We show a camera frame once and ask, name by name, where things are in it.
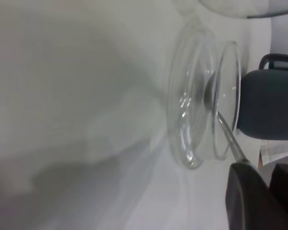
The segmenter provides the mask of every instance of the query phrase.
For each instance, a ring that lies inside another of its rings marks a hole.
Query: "glass bowl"
[[[181,30],[173,55],[167,99],[171,152],[189,169],[204,160],[223,160],[228,143],[216,112],[236,128],[240,99],[240,61],[233,41],[216,42],[213,33],[191,20]]]

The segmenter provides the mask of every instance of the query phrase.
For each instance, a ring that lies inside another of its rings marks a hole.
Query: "white surface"
[[[258,68],[269,19],[197,12]],[[228,228],[232,156],[189,172],[164,138],[160,98],[182,25],[171,1],[0,1],[0,229]],[[260,142],[238,141],[257,163]]]

